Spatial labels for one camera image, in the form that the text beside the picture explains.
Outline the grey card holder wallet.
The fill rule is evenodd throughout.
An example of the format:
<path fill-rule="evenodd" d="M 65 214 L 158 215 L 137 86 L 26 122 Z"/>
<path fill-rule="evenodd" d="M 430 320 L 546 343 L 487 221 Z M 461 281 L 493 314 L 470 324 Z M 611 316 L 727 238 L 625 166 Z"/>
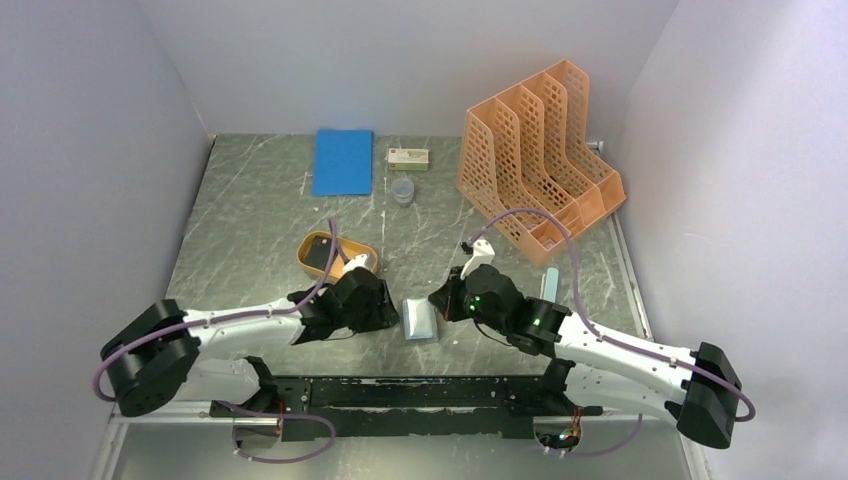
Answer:
<path fill-rule="evenodd" d="M 437 338 L 436 309 L 426 298 L 404 300 L 402 314 L 404 334 L 408 341 Z"/>

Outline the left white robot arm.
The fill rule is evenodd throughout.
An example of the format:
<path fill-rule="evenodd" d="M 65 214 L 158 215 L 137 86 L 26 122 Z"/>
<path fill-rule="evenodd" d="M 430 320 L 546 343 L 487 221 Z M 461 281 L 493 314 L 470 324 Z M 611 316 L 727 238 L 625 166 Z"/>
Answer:
<path fill-rule="evenodd" d="M 254 350 L 384 330 L 399 319 L 387 283 L 363 267 L 253 307 L 200 311 L 160 300 L 102 347 L 95 378 L 107 378 L 113 393 L 94 390 L 125 417 L 184 401 L 223 401 L 261 416 L 275 406 L 277 388 Z"/>

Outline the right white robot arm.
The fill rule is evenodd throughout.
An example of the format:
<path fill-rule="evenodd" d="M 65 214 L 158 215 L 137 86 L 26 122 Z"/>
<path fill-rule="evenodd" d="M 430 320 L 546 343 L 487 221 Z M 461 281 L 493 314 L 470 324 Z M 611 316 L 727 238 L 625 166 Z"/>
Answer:
<path fill-rule="evenodd" d="M 523 295 L 491 265 L 467 276 L 452 268 L 427 300 L 448 322 L 472 320 L 525 354 L 550 358 L 554 378 L 539 389 L 550 413 L 607 407 L 667 421 L 706 447 L 731 445 L 742 384 L 716 345 L 671 347 L 586 323 L 565 305 Z"/>

